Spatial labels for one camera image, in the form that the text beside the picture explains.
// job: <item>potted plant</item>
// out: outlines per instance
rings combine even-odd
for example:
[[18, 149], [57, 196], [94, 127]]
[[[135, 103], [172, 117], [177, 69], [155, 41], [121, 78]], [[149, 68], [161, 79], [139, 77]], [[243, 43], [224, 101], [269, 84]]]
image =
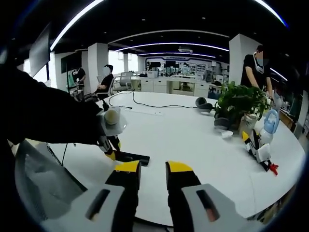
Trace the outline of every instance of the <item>potted plant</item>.
[[224, 124], [227, 129], [238, 130], [244, 114], [256, 114], [261, 119], [268, 109], [266, 94], [256, 87], [236, 86], [231, 82], [222, 86], [222, 94], [215, 104], [215, 126]]

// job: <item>ceiling light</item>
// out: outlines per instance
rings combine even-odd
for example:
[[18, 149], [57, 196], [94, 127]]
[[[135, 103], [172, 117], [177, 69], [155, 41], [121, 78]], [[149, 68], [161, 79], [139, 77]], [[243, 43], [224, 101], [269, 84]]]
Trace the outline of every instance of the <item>ceiling light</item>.
[[184, 52], [154, 52], [154, 53], [139, 54], [138, 56], [163, 55], [163, 54], [192, 55], [192, 56], [216, 58], [216, 57], [214, 57], [214, 56], [208, 56], [208, 55], [202, 55], [202, 54], [195, 54], [195, 53], [184, 53]]
[[278, 73], [276, 70], [274, 70], [274, 69], [272, 69], [272, 68], [270, 68], [270, 70], [272, 70], [275, 74], [277, 74], [279, 77], [281, 77], [282, 79], [284, 79], [284, 80], [288, 80], [288, 79], [286, 79], [284, 76], [282, 76], [280, 73]]
[[265, 3], [264, 1], [262, 0], [253, 0], [257, 3], [259, 3], [260, 5], [262, 5], [264, 8], [266, 8], [269, 12], [271, 12], [277, 19], [280, 20], [280, 22], [282, 22], [283, 25], [286, 25], [286, 23], [284, 22], [284, 20], [277, 14], [277, 12], [275, 12], [270, 6], [267, 5], [267, 3]]
[[92, 3], [87, 5], [85, 8], [83, 8], [65, 27], [64, 29], [60, 32], [60, 34], [57, 36], [55, 41], [50, 47], [50, 50], [52, 51], [57, 43], [59, 43], [60, 39], [64, 36], [65, 33], [81, 18], [83, 17], [84, 14], [88, 13], [92, 8], [103, 2], [104, 0], [94, 0]]
[[228, 49], [225, 49], [225, 48], [215, 47], [215, 46], [205, 45], [205, 44], [198, 44], [198, 43], [197, 44], [196, 43], [149, 43], [149, 44], [143, 44], [143, 45], [121, 48], [121, 49], [116, 50], [116, 52], [120, 52], [120, 51], [123, 51], [123, 50], [126, 50], [126, 49], [136, 48], [136, 47], [145, 47], [145, 46], [153, 46], [153, 45], [173, 45], [173, 44], [194, 45], [194, 46], [215, 48], [215, 49], [223, 50], [223, 51], [226, 51], [226, 52], [229, 51]]

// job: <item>ceiling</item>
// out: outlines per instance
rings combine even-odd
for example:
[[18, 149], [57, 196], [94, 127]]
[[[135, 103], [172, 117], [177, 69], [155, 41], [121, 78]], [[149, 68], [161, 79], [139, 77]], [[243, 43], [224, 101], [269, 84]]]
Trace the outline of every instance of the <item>ceiling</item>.
[[[11, 1], [15, 14], [22, 12], [29, 0]], [[28, 55], [30, 44], [35, 41], [43, 28], [52, 22], [51, 39], [54, 39], [65, 25], [91, 0], [39, 0], [39, 5], [25, 19], [14, 41], [19, 48], [19, 56]], [[87, 49], [94, 43], [109, 43], [109, 49], [140, 44], [184, 42], [229, 48], [229, 41], [238, 33], [251, 37], [271, 48], [274, 69], [285, 76], [294, 75], [291, 68], [303, 69], [304, 58], [309, 51], [308, 43], [302, 36], [305, 7], [302, 1], [295, 0], [288, 6], [281, 1], [266, 0], [287, 23], [286, 28], [275, 16], [253, 0], [191, 0], [180, 3], [178, 0], [105, 0], [85, 14], [64, 35], [55, 52]], [[164, 31], [199, 30], [216, 34]], [[125, 50], [130, 53], [178, 52], [178, 45], [154, 45]], [[194, 53], [215, 56], [218, 61], [229, 62], [226, 51], [201, 46], [189, 46]]]

